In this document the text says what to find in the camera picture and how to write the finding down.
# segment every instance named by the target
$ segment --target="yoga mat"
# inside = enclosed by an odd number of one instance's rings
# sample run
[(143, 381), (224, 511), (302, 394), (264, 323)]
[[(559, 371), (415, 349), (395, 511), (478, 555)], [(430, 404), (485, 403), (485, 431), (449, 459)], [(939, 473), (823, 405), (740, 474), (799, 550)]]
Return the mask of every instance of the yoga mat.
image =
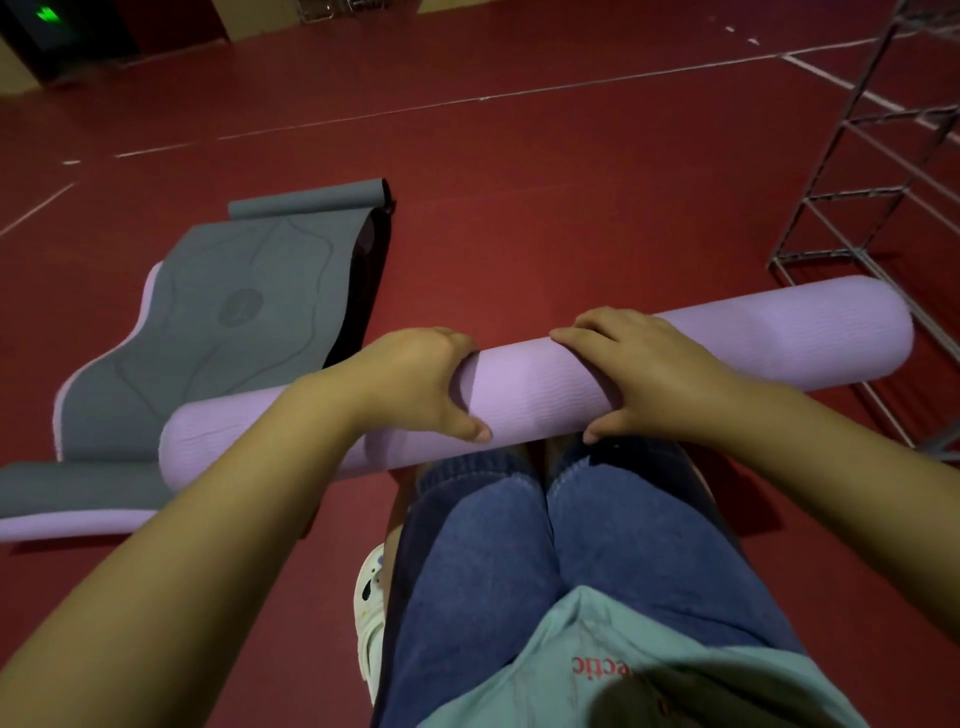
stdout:
[(62, 462), (0, 469), (0, 542), (130, 532), (173, 496), (156, 451), (180, 405), (359, 350), (390, 235), (386, 181), (237, 205), (243, 219), (192, 229), (151, 270), (131, 334), (60, 388)]
[(154, 463), (12, 463), (0, 470), (3, 519), (98, 508), (158, 510), (173, 493)]
[(147, 320), (58, 400), (64, 460), (152, 461), (182, 404), (321, 369), (344, 319), (369, 209), (191, 230), (156, 274)]
[[(889, 375), (910, 354), (913, 325), (886, 283), (825, 280), (659, 314), (737, 371), (809, 391)], [(469, 358), (451, 387), (493, 438), (475, 446), (432, 432), (379, 430), (350, 449), (336, 478), (583, 429), (617, 405), (615, 388), (549, 339)], [(188, 485), (270, 406), (283, 387), (181, 407), (164, 427), (166, 483)]]
[(230, 220), (249, 220), (305, 212), (330, 212), (342, 209), (381, 207), (391, 203), (386, 180), (365, 180), (335, 187), (307, 189), (285, 195), (237, 200), (227, 205)]

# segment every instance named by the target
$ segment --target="blue jeans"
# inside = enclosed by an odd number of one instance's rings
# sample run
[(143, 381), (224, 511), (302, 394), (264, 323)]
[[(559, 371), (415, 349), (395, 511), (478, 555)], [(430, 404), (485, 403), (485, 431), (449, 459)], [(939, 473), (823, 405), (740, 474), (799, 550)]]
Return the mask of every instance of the blue jeans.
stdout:
[(480, 452), (418, 483), (373, 725), (417, 725), (476, 688), (581, 585), (708, 646), (804, 651), (676, 443), (578, 443), (545, 492), (529, 463)]

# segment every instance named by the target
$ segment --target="green exit sign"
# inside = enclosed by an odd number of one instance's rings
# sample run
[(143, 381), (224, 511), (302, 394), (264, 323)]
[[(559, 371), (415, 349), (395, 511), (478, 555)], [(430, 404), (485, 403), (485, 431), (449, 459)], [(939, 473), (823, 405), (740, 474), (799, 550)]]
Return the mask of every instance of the green exit sign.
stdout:
[(62, 23), (60, 16), (54, 12), (54, 9), (49, 5), (44, 5), (38, 11), (36, 11), (36, 16), (40, 18), (45, 23)]

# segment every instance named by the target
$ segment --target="t-shirt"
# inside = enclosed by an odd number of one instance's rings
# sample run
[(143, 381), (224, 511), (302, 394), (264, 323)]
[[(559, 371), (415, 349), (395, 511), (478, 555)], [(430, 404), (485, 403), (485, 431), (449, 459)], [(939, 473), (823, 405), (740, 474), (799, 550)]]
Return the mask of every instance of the t-shirt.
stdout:
[(808, 657), (706, 647), (589, 587), (516, 659), (422, 725), (865, 726)]

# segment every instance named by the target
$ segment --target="left hand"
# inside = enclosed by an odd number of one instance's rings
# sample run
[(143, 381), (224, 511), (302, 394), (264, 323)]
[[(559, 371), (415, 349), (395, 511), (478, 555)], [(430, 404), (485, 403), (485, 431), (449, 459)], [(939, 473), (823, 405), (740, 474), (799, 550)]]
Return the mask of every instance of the left hand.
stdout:
[(473, 339), (450, 328), (405, 328), (315, 376), (350, 392), (364, 431), (431, 430), (488, 443), (490, 428), (458, 407), (449, 393), (453, 373), (475, 351)]

